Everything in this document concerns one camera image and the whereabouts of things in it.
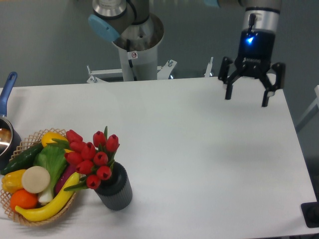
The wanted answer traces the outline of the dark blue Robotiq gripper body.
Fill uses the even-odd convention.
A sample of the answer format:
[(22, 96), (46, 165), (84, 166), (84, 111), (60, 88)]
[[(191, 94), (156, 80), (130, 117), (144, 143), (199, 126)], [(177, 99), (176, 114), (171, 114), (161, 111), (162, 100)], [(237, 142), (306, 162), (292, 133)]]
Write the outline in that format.
[(234, 63), (236, 78), (266, 79), (270, 70), (274, 42), (275, 34), (272, 32), (243, 30)]

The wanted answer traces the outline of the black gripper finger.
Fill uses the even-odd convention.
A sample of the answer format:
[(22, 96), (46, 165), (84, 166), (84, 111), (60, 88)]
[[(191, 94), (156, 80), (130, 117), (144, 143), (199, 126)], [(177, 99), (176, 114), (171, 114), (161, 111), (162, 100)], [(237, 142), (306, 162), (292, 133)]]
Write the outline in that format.
[(285, 84), (285, 63), (275, 63), (271, 66), (271, 69), (276, 73), (275, 83), (272, 84), (266, 74), (262, 75), (261, 83), (263, 84), (265, 91), (263, 95), (262, 107), (267, 107), (269, 98), (275, 95), (276, 90), (283, 89)]
[[(230, 66), (235, 66), (235, 71), (228, 75)], [(218, 79), (223, 82), (223, 85), (226, 86), (225, 99), (230, 100), (232, 96), (233, 84), (242, 77), (243, 72), (243, 63), (236, 59), (233, 61), (231, 58), (225, 56), (222, 59), (220, 66)]]

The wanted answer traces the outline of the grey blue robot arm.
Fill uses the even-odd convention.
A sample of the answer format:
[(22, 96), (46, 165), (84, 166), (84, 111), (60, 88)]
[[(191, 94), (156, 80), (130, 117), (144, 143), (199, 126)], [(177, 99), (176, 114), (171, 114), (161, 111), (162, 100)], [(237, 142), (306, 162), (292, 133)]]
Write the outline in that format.
[[(271, 57), (282, 3), (279, 0), (208, 0), (214, 7), (242, 6), (244, 22), (235, 60), (224, 57), (218, 79), (230, 99), (233, 84), (241, 77), (260, 80), (264, 86), (262, 106), (284, 86), (286, 66)], [(162, 21), (150, 12), (147, 0), (95, 0), (88, 18), (91, 29), (119, 51), (123, 79), (167, 79), (171, 69), (158, 69), (158, 46), (164, 36)]]

